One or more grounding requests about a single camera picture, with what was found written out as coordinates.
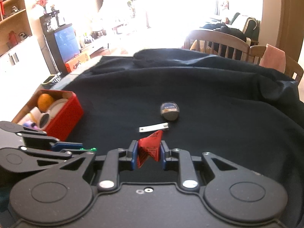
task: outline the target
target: black tablecloth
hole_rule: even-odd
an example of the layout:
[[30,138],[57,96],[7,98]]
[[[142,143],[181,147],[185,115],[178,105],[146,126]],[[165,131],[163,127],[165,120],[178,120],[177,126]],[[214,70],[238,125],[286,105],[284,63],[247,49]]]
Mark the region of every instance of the black tablecloth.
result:
[[[66,86],[84,116],[68,141],[98,154],[146,137],[138,127],[164,122],[162,102],[180,117],[163,138],[192,155],[212,152],[283,184],[288,204],[281,221],[302,227],[304,104],[294,81],[273,69],[181,49],[143,50],[134,57],[104,56]],[[176,180],[148,160],[122,181]]]

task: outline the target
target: orange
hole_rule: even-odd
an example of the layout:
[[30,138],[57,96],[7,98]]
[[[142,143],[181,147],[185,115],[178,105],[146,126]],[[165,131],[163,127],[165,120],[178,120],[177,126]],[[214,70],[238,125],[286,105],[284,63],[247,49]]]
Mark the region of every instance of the orange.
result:
[[50,105],[54,103],[54,99],[51,95],[43,93],[39,96],[37,105],[41,112],[46,112]]

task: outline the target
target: red flowers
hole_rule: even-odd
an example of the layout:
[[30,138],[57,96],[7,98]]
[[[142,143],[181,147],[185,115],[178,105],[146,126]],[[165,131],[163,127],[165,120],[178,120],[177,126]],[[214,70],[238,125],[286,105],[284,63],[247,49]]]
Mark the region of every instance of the red flowers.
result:
[[41,6],[41,7],[45,7],[48,3],[48,0],[38,0],[36,1],[36,3],[33,5],[32,8],[36,7],[37,5]]

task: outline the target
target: coffee machine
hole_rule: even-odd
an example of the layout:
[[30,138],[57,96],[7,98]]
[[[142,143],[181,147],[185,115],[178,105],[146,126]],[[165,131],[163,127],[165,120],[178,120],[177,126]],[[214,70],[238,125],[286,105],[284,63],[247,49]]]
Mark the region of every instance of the coffee machine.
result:
[[59,13],[59,10],[55,10],[40,17],[40,24],[44,34],[65,25],[64,18]]

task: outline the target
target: pink towel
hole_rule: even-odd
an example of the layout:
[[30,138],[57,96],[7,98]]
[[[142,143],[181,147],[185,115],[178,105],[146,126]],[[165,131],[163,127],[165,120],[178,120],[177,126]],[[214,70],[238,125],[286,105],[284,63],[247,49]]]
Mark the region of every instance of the pink towel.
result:
[[260,61],[260,66],[276,69],[284,73],[286,67],[285,52],[267,44],[266,51]]

